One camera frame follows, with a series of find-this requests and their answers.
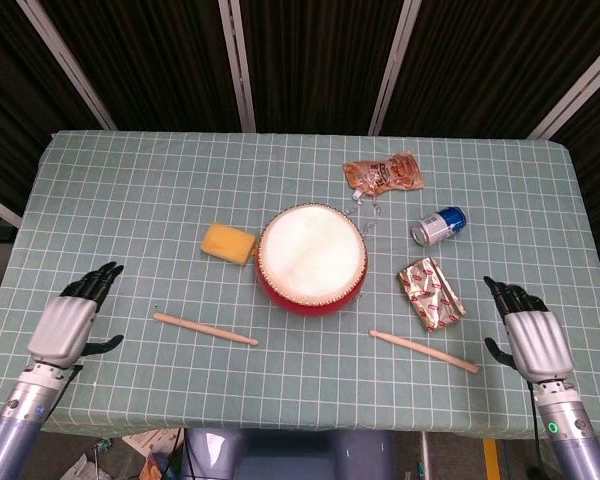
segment sponge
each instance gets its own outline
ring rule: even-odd
[[[200,249],[229,262],[244,265],[256,243],[255,235],[236,230],[221,223],[213,223],[204,236]]]

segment red drum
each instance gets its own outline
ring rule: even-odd
[[[338,210],[298,205],[266,226],[255,263],[258,281],[275,303],[298,315],[326,315],[362,288],[367,249]]]

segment drumstick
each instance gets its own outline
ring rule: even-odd
[[[369,330],[369,335],[371,335],[372,337],[381,338],[385,342],[393,343],[394,345],[400,345],[401,347],[410,348],[411,350],[424,353],[425,355],[429,355],[430,357],[437,358],[438,360],[442,360],[443,362],[450,363],[451,365],[455,365],[456,367],[464,368],[465,370],[468,370],[471,373],[478,373],[478,366],[474,365],[473,363],[469,363],[460,358],[453,357],[449,354],[446,354],[439,350],[435,350],[431,347],[412,342],[411,340],[407,340],[406,338],[396,337],[395,335],[391,335],[390,333],[377,332],[376,330]]]
[[[229,332],[227,330],[220,330],[219,328],[192,322],[191,320],[185,320],[184,318],[172,317],[171,315],[166,315],[161,312],[154,313],[153,318],[159,322],[170,323],[171,325],[177,325],[182,328],[188,328],[189,330],[195,330],[196,332],[206,333],[207,335],[213,335],[214,337],[226,338],[232,342],[248,343],[254,347],[258,345],[258,341],[255,338],[245,337],[239,333]]]

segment red and gold package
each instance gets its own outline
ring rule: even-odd
[[[383,162],[345,163],[342,166],[349,186],[375,196],[391,189],[417,190],[424,187],[420,167],[411,152],[392,155]]]
[[[466,315],[460,299],[432,257],[421,258],[402,270],[398,277],[422,325],[432,332]]]

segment green checkered tablecloth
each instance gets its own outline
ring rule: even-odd
[[[426,186],[355,209],[342,164],[411,150]],[[239,267],[200,251],[213,222],[259,234],[319,202],[363,228],[370,269],[338,314],[272,306]],[[424,249],[409,225],[457,205],[468,225]],[[396,273],[435,257],[467,316],[427,333]],[[121,347],[84,360],[49,430],[115,436],[165,426],[379,428],[532,435],[526,386],[482,339],[506,344],[483,275],[526,286],[563,322],[600,432],[600,265],[566,149],[547,141],[72,131],[45,151],[0,290],[0,409],[45,304],[88,270],[125,265],[91,333]],[[154,311],[258,338],[257,348],[158,323]],[[466,358],[472,375],[367,335]]]

